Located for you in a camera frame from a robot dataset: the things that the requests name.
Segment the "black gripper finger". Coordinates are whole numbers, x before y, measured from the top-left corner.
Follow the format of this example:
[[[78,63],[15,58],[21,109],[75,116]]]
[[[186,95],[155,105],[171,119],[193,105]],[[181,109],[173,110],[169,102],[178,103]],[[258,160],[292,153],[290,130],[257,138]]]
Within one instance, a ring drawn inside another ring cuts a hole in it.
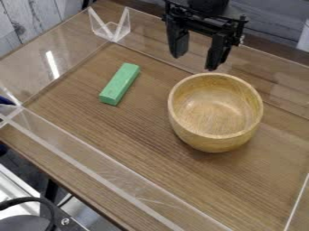
[[[170,15],[166,17],[167,42],[171,56],[178,59],[189,50],[190,33],[182,21]]]
[[[209,71],[217,70],[218,66],[226,61],[231,49],[230,38],[225,33],[213,36],[211,46],[207,51],[205,68]]]

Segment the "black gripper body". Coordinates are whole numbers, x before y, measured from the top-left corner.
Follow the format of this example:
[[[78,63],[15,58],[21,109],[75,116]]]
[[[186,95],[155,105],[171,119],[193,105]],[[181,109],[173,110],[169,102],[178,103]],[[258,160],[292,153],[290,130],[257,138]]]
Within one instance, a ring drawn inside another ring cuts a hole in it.
[[[162,20],[170,41],[194,31],[209,37],[225,33],[234,46],[241,44],[247,18],[233,11],[229,0],[165,0],[165,3]]]

